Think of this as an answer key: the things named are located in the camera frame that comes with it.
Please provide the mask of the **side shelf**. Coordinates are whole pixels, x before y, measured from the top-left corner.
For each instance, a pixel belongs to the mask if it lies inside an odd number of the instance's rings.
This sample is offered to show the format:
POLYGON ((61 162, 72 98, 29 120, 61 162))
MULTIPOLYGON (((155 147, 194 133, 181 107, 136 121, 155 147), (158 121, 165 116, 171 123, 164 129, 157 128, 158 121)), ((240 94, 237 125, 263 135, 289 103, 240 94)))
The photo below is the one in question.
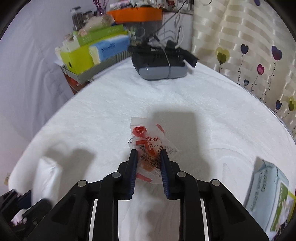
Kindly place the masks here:
POLYGON ((80 90, 82 90, 94 80, 93 77, 88 76, 86 72, 77 75, 65 67, 61 67, 61 70, 74 94, 77 94, 80 90))

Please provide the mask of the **blue tissue pack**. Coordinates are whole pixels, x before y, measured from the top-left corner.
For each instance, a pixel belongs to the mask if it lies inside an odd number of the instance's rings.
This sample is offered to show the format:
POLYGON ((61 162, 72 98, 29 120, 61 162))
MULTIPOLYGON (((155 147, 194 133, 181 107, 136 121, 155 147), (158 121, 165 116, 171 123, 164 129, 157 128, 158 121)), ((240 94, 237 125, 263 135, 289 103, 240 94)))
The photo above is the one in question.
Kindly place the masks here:
POLYGON ((114 55, 127 51, 129 45, 128 35, 118 35, 92 44, 88 49, 94 65, 97 65, 114 55))

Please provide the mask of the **pink branch decoration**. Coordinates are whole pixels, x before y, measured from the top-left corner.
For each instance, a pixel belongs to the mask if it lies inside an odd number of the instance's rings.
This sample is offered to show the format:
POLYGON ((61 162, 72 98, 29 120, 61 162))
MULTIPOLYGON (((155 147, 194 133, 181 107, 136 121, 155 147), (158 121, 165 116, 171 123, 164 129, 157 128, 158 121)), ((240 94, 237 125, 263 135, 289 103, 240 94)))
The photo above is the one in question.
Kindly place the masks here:
POLYGON ((100 0, 92 0, 92 2, 95 5, 98 16, 106 14, 106 8, 107 4, 109 3, 109 0, 103 0, 102 2, 100 0))

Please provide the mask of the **grey black VR headset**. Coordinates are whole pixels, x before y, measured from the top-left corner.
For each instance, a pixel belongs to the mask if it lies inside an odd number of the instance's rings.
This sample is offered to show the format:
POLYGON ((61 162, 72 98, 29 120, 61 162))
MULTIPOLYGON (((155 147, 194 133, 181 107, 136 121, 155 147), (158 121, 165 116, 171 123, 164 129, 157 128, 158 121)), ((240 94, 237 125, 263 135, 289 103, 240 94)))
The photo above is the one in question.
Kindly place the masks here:
POLYGON ((139 76, 148 81, 176 79, 187 75, 188 66, 196 66, 198 58, 168 41, 165 47, 153 47, 147 43, 129 46, 132 63, 139 76))

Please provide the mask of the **wet wipes pack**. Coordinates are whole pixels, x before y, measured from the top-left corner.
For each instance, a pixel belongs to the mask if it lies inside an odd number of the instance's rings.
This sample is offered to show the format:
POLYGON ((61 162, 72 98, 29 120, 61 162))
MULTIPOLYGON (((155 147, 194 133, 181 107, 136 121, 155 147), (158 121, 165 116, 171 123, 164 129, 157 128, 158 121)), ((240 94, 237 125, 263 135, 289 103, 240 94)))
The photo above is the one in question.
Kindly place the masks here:
POLYGON ((269 240, 276 240, 292 221, 295 195, 286 175, 275 164, 259 161, 255 168, 244 206, 269 240))

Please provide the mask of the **orange tray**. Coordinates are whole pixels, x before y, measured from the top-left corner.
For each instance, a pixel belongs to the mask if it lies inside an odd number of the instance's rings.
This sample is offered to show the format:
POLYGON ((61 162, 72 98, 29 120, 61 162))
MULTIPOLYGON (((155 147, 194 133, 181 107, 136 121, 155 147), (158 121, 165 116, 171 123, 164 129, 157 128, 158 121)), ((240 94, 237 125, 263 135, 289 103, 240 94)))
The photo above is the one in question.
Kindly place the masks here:
POLYGON ((118 24, 161 21, 162 9, 153 7, 125 8, 107 12, 118 24))

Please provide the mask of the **heart pattern curtain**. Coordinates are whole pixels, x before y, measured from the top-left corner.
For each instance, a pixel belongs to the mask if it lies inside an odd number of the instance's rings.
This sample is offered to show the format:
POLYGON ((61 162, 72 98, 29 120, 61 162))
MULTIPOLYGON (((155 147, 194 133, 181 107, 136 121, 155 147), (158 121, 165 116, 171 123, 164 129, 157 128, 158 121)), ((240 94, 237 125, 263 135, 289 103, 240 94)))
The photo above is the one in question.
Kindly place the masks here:
POLYGON ((192 52, 295 134, 295 39, 265 1, 195 1, 192 52))

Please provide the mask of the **red printed plastic bag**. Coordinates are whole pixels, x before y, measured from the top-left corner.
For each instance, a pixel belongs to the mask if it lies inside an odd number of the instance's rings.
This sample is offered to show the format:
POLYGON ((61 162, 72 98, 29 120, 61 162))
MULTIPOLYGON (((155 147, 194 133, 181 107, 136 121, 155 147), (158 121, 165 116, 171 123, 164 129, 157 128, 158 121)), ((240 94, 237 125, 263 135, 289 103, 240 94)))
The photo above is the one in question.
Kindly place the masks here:
POLYGON ((136 178, 151 184, 162 182, 160 170, 160 151, 165 149, 170 158, 178 149, 165 136, 165 131, 152 118, 132 117, 130 121, 132 138, 129 147, 138 152, 136 178))

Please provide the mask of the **white towel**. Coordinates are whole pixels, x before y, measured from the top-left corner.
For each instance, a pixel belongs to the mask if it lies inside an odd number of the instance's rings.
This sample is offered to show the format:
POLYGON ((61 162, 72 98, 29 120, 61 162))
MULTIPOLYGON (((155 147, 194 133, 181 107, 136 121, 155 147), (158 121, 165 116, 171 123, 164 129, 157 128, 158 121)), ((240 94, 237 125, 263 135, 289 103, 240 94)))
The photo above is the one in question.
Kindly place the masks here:
POLYGON ((37 165, 33 185, 32 204, 48 199, 54 206, 59 201, 62 167, 53 159, 43 156, 37 165))

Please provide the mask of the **striped tray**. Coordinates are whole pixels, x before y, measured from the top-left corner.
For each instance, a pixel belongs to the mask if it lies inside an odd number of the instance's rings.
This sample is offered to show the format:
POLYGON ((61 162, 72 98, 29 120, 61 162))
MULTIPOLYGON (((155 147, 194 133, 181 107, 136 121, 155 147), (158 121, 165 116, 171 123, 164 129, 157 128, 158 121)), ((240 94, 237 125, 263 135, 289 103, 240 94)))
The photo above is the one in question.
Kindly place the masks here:
MULTIPOLYGON (((85 71, 88 76, 92 76, 94 77, 95 75, 97 75, 98 73, 102 72, 103 70, 111 67, 112 65, 115 65, 116 63, 119 63, 120 61, 125 60, 126 58, 130 57, 132 54, 128 51, 124 51, 121 52, 117 55, 114 55, 108 59, 106 59, 105 61, 102 61, 100 64, 94 65, 92 68, 90 68, 89 70, 85 71)), ((66 65, 63 63, 62 60, 56 59, 55 63, 60 66, 60 67, 66 67, 66 65)))

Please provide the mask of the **lime green box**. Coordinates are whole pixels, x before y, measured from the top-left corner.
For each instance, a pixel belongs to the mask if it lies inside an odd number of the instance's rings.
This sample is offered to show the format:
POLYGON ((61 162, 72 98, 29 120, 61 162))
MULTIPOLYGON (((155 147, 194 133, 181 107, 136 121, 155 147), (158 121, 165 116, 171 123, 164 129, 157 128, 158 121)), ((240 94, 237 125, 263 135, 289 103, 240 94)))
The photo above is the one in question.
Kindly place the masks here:
POLYGON ((60 52, 63 63, 74 74, 81 74, 94 66, 89 54, 89 45, 82 46, 72 52, 60 52))

